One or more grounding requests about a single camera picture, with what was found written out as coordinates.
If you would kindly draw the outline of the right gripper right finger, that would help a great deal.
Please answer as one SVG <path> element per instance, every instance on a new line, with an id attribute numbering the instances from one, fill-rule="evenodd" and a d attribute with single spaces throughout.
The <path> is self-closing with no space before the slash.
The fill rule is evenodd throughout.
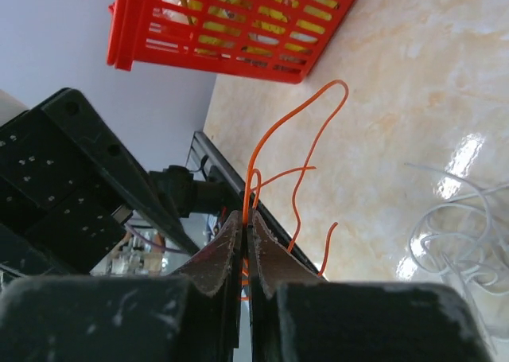
<path id="1" fill-rule="evenodd" d="M 488 361 L 466 302 L 422 282 L 328 282 L 251 211 L 246 229 L 255 361 Z"/>

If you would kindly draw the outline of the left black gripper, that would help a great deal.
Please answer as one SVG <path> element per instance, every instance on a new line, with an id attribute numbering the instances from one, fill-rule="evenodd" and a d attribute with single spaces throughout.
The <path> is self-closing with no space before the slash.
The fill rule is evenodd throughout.
<path id="1" fill-rule="evenodd" d="M 86 97 L 63 88 L 1 129 L 1 264 L 20 275 L 88 274 L 133 213 L 187 254 L 171 198 Z"/>

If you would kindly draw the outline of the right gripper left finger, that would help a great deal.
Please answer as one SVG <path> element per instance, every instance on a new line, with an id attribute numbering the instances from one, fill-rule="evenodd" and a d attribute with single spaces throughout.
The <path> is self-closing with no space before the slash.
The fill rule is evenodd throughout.
<path id="1" fill-rule="evenodd" d="M 230 361 L 239 345 L 242 214 L 165 276 L 35 276 L 1 295 L 4 361 Z"/>

